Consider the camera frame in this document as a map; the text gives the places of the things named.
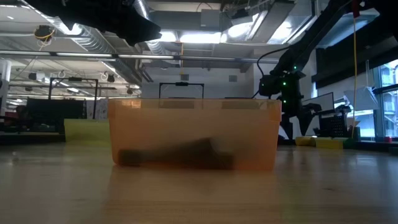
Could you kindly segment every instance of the fluorescent light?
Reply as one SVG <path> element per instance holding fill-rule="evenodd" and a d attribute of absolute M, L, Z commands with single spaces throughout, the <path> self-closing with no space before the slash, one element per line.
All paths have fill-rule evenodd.
<path fill-rule="evenodd" d="M 111 54 L 87 54 L 87 53 L 57 53 L 58 56 L 66 57 L 112 57 Z"/>
<path fill-rule="evenodd" d="M 253 18 L 253 22 L 255 22 L 255 21 L 256 21 L 257 17 L 259 17 L 259 13 L 257 13 L 257 14 L 255 14 L 255 15 L 253 15 L 253 16 L 252 16 L 252 18 Z"/>
<path fill-rule="evenodd" d="M 61 23 L 57 28 L 66 35 L 79 35 L 83 31 L 79 24 L 73 25 L 72 30 L 69 30 L 64 23 Z"/>
<path fill-rule="evenodd" d="M 252 28 L 251 28 L 249 35 L 246 37 L 246 40 L 253 39 L 254 35 L 260 28 L 260 26 L 261 26 L 262 22 L 264 21 L 264 19 L 266 18 L 267 14 L 268 14 L 268 11 L 262 11 L 260 14 L 253 15 Z"/>
<path fill-rule="evenodd" d="M 155 41 L 161 41 L 161 42 L 176 42 L 177 41 L 174 31 L 162 31 L 160 33 L 162 34 L 162 37 Z"/>
<path fill-rule="evenodd" d="M 68 84 L 63 83 L 63 82 L 60 82 L 60 84 L 63 85 L 63 86 L 69 86 Z"/>
<path fill-rule="evenodd" d="M 17 6 L 14 6 L 14 5 L 0 5 L 0 7 L 17 7 Z"/>
<path fill-rule="evenodd" d="M 228 35 L 232 38 L 242 36 L 245 33 L 249 32 L 252 24 L 253 24 L 252 22 L 246 22 L 232 26 L 231 28 L 228 29 Z"/>
<path fill-rule="evenodd" d="M 169 55 L 119 55 L 119 58 L 136 58 L 136 59 L 164 59 L 173 60 L 173 56 Z"/>
<path fill-rule="evenodd" d="M 50 53 L 48 52 L 28 52 L 28 51 L 19 51 L 19 50 L 0 50 L 0 54 L 50 56 Z"/>
<path fill-rule="evenodd" d="M 229 57 L 203 57 L 203 56 L 180 56 L 181 60 L 217 60 L 217 61 L 231 61 L 235 60 L 236 58 L 229 58 Z"/>
<path fill-rule="evenodd" d="M 95 62 L 115 62 L 116 58 L 88 58 L 87 60 L 95 61 Z"/>
<path fill-rule="evenodd" d="M 75 92 L 75 93 L 78 93 L 78 92 L 79 92 L 79 90 L 76 89 L 76 88 L 68 88 L 68 90 L 70 90 L 70 91 L 72 91 L 72 92 Z"/>
<path fill-rule="evenodd" d="M 292 25 L 289 22 L 283 22 L 274 32 L 271 39 L 286 39 L 292 33 Z"/>
<path fill-rule="evenodd" d="M 298 37 L 300 37 L 309 27 L 312 26 L 312 24 L 318 19 L 317 16 L 314 16 L 307 24 L 305 24 L 292 38 L 286 39 L 283 41 L 282 44 L 285 44 L 286 42 L 288 44 L 292 44 Z"/>
<path fill-rule="evenodd" d="M 183 43 L 194 43 L 194 44 L 219 44 L 221 39 L 221 33 L 202 33 L 193 32 L 183 34 L 180 41 Z"/>
<path fill-rule="evenodd" d="M 228 36 L 226 34 L 221 35 L 221 39 L 220 39 L 221 43 L 225 43 L 225 42 L 227 42 L 227 40 L 228 40 Z"/>

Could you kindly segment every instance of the wooden table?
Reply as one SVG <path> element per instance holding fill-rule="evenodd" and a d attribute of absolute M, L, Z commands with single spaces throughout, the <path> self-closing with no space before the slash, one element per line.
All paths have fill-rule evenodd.
<path fill-rule="evenodd" d="M 2 146 L 0 223 L 398 223 L 398 157 L 283 147 L 273 173 L 149 170 Z"/>

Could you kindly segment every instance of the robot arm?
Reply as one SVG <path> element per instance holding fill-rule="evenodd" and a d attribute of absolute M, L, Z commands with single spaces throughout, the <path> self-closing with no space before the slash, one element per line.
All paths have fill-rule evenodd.
<path fill-rule="evenodd" d="M 299 80 L 305 75 L 301 72 L 307 64 L 311 52 L 327 35 L 338 20 L 350 12 L 354 0 L 331 0 L 319 18 L 300 41 L 289 47 L 281 56 L 279 63 L 270 75 L 260 79 L 259 94 L 271 97 L 282 93 L 282 111 L 288 117 L 297 116 L 302 110 L 302 95 Z"/>

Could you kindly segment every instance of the ceiling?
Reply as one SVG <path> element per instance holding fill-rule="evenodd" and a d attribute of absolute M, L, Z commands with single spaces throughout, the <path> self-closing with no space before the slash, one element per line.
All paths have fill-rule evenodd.
<path fill-rule="evenodd" d="M 194 13 L 200 16 L 200 11 L 202 9 L 208 9 L 212 7 L 213 9 L 231 9 L 234 7 L 239 7 L 246 4 L 252 4 L 250 1 L 229 1 L 229 0 L 206 0 L 206 3 L 190 2 L 184 0 L 147 0 L 148 6 L 151 8 L 150 12 L 154 11 L 180 11 L 186 13 Z M 320 0 L 320 8 L 326 7 L 327 0 Z M 298 29 L 303 22 L 311 16 L 311 5 L 310 0 L 298 0 L 295 6 L 291 9 L 287 17 L 284 17 L 284 23 L 288 22 L 290 27 L 285 27 L 284 29 L 290 29 L 286 36 L 279 40 L 275 37 L 275 33 L 280 32 L 281 27 L 277 30 L 270 30 L 273 39 L 273 44 L 266 44 L 259 41 L 232 41 L 229 43 L 221 44 L 193 44 L 193 43 L 175 43 L 175 42 L 161 42 L 162 46 L 170 54 L 180 54 L 183 52 L 184 55 L 199 55 L 199 56 L 213 56 L 213 57 L 249 57 L 256 58 L 265 52 L 269 52 L 282 47 L 281 43 L 287 36 L 290 36 L 294 29 Z M 360 22 L 369 22 L 377 16 L 377 12 L 369 12 L 362 18 Z M 60 29 L 54 34 L 54 37 L 50 45 L 45 47 L 40 47 L 41 43 L 33 36 L 33 31 L 39 25 L 49 25 L 53 24 L 49 22 L 48 17 L 42 15 L 39 11 L 30 9 L 28 7 L 4 7 L 0 6 L 0 50 L 44 50 L 50 52 L 87 52 L 81 44 L 79 44 L 75 37 L 72 35 L 65 35 Z M 335 42 L 336 38 L 341 38 L 341 30 L 347 33 L 347 29 L 352 26 L 347 18 L 342 18 L 338 25 L 325 37 L 322 42 L 322 46 L 330 45 Z M 120 39 L 116 34 L 110 32 L 98 32 L 97 30 L 91 30 L 95 32 L 97 38 L 100 38 L 113 53 L 127 53 L 127 54 L 140 54 L 149 51 L 146 43 L 139 43 L 135 46 L 130 46 L 123 39 Z M 272 54 L 270 58 L 279 58 L 283 52 L 278 52 Z M 101 96 L 127 96 L 126 90 L 129 85 L 126 79 L 123 77 L 126 74 L 125 71 L 132 71 L 132 73 L 137 72 L 137 69 L 145 70 L 145 67 L 164 67 L 164 64 L 159 65 L 154 62 L 144 63 L 144 68 L 139 68 L 142 64 L 135 60 L 124 60 L 121 61 L 125 69 L 120 72 L 118 68 L 109 66 L 107 62 L 102 62 L 98 60 L 87 60 L 81 58 L 50 58 L 50 57 L 5 57 L 12 62 L 12 75 L 11 84 L 13 85 L 48 85 L 48 83 L 29 80 L 28 75 L 30 72 L 44 72 L 47 78 L 58 77 L 61 71 L 64 71 L 66 77 L 82 77 L 82 78 L 97 78 L 100 82 L 100 87 L 108 88 L 106 90 L 101 90 Z M 168 67 L 179 67 L 180 62 L 171 63 L 167 65 Z M 234 62 L 201 62 L 201 61 L 186 61 L 183 63 L 184 67 L 191 68 L 207 68 L 211 70 L 212 68 L 235 68 L 241 69 L 245 72 L 244 68 L 247 66 L 243 63 Z M 114 74 L 115 82 L 107 83 L 106 75 Z M 142 82 L 150 82 L 142 72 L 137 72 Z M 75 84 L 68 83 L 66 80 L 64 82 L 70 86 L 90 86 L 87 83 Z M 26 94 L 24 87 L 12 87 L 10 89 L 12 94 Z M 94 90 L 85 89 L 85 92 L 79 92 L 80 96 L 91 96 Z M 48 88 L 34 88 L 29 94 L 33 95 L 47 95 Z M 54 95 L 70 95 L 66 89 L 54 90 Z M 132 97 L 139 96 L 141 92 L 135 90 Z"/>

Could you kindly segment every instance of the window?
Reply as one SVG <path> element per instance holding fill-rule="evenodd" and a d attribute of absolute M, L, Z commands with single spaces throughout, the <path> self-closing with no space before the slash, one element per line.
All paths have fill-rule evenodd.
<path fill-rule="evenodd" d="M 383 93 L 383 118 L 386 136 L 398 137 L 398 91 Z"/>
<path fill-rule="evenodd" d="M 398 60 L 380 66 L 382 87 L 398 84 Z"/>
<path fill-rule="evenodd" d="M 352 118 L 353 112 L 347 114 L 347 118 Z M 355 111 L 355 121 L 359 121 L 358 127 L 361 128 L 361 137 L 374 137 L 374 116 L 373 110 Z"/>

